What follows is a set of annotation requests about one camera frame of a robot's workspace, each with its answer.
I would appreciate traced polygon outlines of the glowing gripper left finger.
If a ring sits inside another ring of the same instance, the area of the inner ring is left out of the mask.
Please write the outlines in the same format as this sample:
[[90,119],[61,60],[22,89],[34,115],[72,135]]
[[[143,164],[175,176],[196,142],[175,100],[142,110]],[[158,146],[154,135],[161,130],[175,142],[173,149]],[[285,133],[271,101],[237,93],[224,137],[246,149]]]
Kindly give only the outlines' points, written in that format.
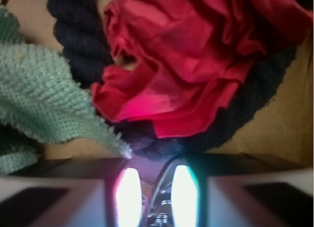
[[138,171],[123,158],[46,160],[0,178],[3,227],[137,227]]

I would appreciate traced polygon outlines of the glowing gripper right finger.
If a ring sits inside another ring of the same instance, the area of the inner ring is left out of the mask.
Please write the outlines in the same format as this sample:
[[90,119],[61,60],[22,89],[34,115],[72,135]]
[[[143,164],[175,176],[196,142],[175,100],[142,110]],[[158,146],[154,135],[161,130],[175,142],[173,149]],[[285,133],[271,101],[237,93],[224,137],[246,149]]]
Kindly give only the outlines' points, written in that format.
[[176,166],[177,227],[311,227],[313,169],[265,154],[187,154]]

